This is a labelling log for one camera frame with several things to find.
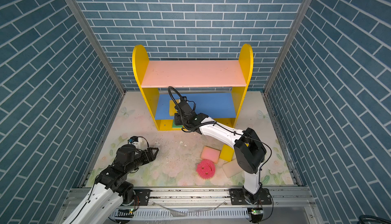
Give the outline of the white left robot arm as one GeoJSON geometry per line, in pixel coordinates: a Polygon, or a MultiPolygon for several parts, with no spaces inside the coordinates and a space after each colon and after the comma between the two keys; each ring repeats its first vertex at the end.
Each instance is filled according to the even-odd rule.
{"type": "Polygon", "coordinates": [[[127,176],[153,162],[158,152],[156,147],[145,150],[137,149],[133,144],[120,147],[113,163],[95,178],[92,188],[64,223],[102,224],[120,206],[137,210],[141,201],[127,176]]]}

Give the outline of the green sponge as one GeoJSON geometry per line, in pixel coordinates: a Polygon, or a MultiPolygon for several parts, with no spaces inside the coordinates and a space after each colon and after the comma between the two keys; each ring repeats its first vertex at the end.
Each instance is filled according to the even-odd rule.
{"type": "Polygon", "coordinates": [[[172,128],[179,128],[181,129],[183,127],[183,125],[176,125],[175,123],[172,125],[172,128]]]}

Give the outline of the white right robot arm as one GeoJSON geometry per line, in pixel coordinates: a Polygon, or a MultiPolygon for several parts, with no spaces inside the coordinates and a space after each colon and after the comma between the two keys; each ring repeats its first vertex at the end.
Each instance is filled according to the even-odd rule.
{"type": "Polygon", "coordinates": [[[223,125],[206,114],[195,112],[187,100],[173,100],[176,113],[174,122],[182,126],[183,131],[197,132],[215,138],[232,148],[238,165],[245,171],[243,195],[255,204],[261,199],[261,165],[265,161],[267,150],[256,132],[247,128],[240,130],[223,125]]]}

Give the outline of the textured yellow sponge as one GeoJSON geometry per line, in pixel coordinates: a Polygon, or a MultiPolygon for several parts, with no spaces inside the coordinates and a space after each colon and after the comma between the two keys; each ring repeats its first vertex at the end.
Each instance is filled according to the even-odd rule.
{"type": "Polygon", "coordinates": [[[177,109],[176,109],[176,104],[174,103],[173,100],[170,100],[169,101],[169,115],[171,117],[174,117],[176,113],[178,113],[177,109]]]}

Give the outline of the small yellow sponge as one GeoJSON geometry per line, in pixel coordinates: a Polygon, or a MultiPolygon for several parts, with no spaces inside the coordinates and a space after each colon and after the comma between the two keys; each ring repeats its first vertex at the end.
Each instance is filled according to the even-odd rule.
{"type": "Polygon", "coordinates": [[[223,145],[223,148],[220,152],[220,159],[231,162],[234,155],[234,149],[226,144],[223,145]]]}

